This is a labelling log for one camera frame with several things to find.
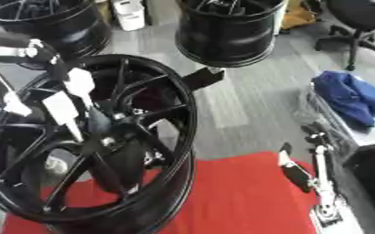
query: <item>plastic bag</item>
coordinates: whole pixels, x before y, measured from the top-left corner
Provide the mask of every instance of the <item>plastic bag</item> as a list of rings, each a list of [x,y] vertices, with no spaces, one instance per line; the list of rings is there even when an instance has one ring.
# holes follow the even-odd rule
[[[339,118],[331,107],[316,94],[313,84],[310,84],[300,91],[298,109],[295,111],[295,119],[301,125],[311,124],[313,122],[319,123],[326,129],[331,144],[334,147],[334,153],[344,159],[347,159],[358,148],[341,127]]]

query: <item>chair wheel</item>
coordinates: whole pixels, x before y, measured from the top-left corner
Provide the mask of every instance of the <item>chair wheel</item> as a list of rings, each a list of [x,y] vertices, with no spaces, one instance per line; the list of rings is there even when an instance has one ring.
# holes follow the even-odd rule
[[[349,71],[352,71],[352,70],[355,70],[356,69],[356,66],[353,65],[353,64],[350,64],[346,67],[346,70],[349,70]]]
[[[374,36],[369,37],[369,42],[375,42],[375,37]]]
[[[315,49],[316,51],[321,51],[321,46],[320,46],[319,44],[316,44],[316,45],[314,46],[314,49]]]

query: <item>office chair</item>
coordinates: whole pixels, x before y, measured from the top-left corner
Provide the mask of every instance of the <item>office chair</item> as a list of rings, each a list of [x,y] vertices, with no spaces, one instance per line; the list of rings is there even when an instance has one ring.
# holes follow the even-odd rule
[[[375,0],[327,0],[327,8],[341,23],[351,27],[350,32],[344,27],[332,26],[330,37],[320,38],[315,49],[320,51],[327,42],[342,42],[349,44],[349,59],[347,70],[355,69],[357,50],[359,47],[375,51]]]

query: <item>wheel spoke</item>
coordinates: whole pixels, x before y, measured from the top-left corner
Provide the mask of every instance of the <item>wheel spoke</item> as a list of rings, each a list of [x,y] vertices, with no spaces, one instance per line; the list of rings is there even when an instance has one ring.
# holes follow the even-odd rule
[[[118,80],[111,95],[112,107],[115,106],[115,97],[119,97],[125,89],[125,77],[129,70],[129,59],[121,59],[121,67],[118,72]]]
[[[171,119],[177,116],[188,113],[188,106],[186,104],[181,104],[173,107],[169,107],[157,112],[149,112],[141,115],[142,122],[145,126],[150,126],[163,119]]]
[[[69,172],[62,178],[62,180],[55,186],[54,190],[48,196],[45,202],[44,210],[52,210],[56,207],[64,205],[65,195],[69,188],[84,174],[91,166],[91,158],[87,155],[82,155],[77,159]]]
[[[92,158],[95,162],[96,167],[99,168],[98,173],[102,176],[102,179],[109,181],[110,185],[114,187],[116,193],[123,197],[126,195],[126,191],[121,184],[119,175],[109,166],[108,163],[103,159],[103,157],[97,153],[92,154]]]
[[[22,170],[28,165],[28,162],[33,160],[37,155],[44,153],[46,149],[44,143],[46,143],[54,133],[42,133],[35,142],[33,142],[23,153],[21,153],[17,159],[9,166],[1,175],[0,182],[15,183],[18,182],[18,178]]]
[[[138,133],[138,140],[160,153],[165,159],[165,165],[171,165],[175,161],[172,151],[157,136],[143,126],[138,127]]]
[[[135,84],[126,87],[120,95],[118,95],[112,100],[116,105],[119,104],[121,107],[124,107],[125,104],[129,100],[131,100],[135,95],[146,90],[149,87],[164,82],[164,80],[167,80],[167,75],[157,76],[149,80],[138,81]]]
[[[52,89],[42,89],[42,88],[31,88],[29,92],[34,95],[34,99],[41,100],[49,97],[52,94],[57,93],[57,90]]]
[[[42,124],[34,123],[6,123],[0,126],[0,128],[11,128],[11,129],[31,129],[45,132],[46,127]]]

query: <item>robotic arm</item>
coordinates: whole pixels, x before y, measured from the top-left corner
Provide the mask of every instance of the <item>robotic arm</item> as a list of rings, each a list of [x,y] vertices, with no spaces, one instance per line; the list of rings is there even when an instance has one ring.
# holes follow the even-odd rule
[[[55,80],[69,80],[68,68],[54,49],[38,39],[0,32],[0,62],[43,65]],[[31,110],[19,100],[15,89],[0,74],[0,108],[27,116]]]

